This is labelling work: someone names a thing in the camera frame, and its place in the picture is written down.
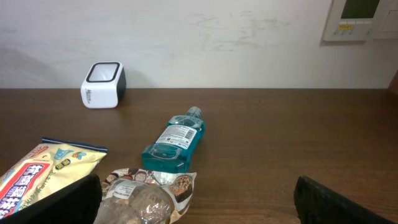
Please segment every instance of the thermostat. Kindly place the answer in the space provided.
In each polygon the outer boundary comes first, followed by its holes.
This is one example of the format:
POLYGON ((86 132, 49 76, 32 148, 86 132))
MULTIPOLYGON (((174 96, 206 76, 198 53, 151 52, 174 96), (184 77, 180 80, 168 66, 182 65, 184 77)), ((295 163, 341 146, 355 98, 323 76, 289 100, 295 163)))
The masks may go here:
POLYGON ((385 0, 334 0, 323 40, 372 39, 385 0))
POLYGON ((114 108, 123 98, 126 76, 122 63, 98 62, 81 84, 83 104, 88 108, 114 108))

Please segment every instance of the yellow package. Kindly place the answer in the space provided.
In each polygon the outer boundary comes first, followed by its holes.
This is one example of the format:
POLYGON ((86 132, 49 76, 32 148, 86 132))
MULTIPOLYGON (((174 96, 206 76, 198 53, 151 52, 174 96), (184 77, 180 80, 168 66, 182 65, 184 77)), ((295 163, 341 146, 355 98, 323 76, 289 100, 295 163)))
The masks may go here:
POLYGON ((0 219, 88 175, 105 147, 43 138, 0 178, 0 219))

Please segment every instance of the bottle label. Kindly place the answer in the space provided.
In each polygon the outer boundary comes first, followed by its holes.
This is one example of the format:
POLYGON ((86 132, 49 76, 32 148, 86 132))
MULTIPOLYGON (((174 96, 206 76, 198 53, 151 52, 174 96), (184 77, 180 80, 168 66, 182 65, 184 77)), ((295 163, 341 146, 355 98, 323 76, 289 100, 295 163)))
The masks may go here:
POLYGON ((169 143, 183 149, 188 149, 196 133, 196 129, 175 124, 167 127, 155 143, 169 143))

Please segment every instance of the snack bag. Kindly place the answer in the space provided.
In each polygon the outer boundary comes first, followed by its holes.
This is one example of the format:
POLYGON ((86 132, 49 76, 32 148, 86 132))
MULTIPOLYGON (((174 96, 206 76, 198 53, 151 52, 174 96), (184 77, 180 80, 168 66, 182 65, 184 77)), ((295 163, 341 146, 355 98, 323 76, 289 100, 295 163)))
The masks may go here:
POLYGON ((0 178, 0 219, 88 175, 105 147, 43 138, 0 178))
POLYGON ((94 224, 169 224, 187 212, 196 173, 119 169, 101 184, 94 224))

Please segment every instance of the clear plastic packaging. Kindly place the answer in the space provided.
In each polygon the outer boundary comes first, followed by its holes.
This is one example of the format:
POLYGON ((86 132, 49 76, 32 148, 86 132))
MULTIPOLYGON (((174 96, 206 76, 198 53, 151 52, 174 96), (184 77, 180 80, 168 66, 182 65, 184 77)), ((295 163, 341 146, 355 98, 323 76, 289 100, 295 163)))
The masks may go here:
POLYGON ((142 169, 114 171, 102 183, 103 202, 95 224, 169 224, 188 209, 194 174, 142 169))

